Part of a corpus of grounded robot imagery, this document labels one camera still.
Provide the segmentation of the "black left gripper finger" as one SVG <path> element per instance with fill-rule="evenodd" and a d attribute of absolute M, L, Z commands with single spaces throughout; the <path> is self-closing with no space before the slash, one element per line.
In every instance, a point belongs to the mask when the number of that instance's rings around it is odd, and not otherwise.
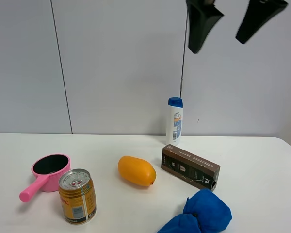
<path fill-rule="evenodd" d="M 286 9 L 285 0 L 250 0 L 236 39 L 245 44 L 269 20 Z"/>

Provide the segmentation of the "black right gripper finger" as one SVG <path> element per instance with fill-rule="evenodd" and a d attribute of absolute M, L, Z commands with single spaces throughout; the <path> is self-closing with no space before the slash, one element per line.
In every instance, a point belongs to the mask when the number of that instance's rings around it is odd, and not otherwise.
<path fill-rule="evenodd" d="M 197 54 L 224 14 L 215 7 L 215 0 L 187 0 L 186 5 L 189 17 L 188 48 Z"/>

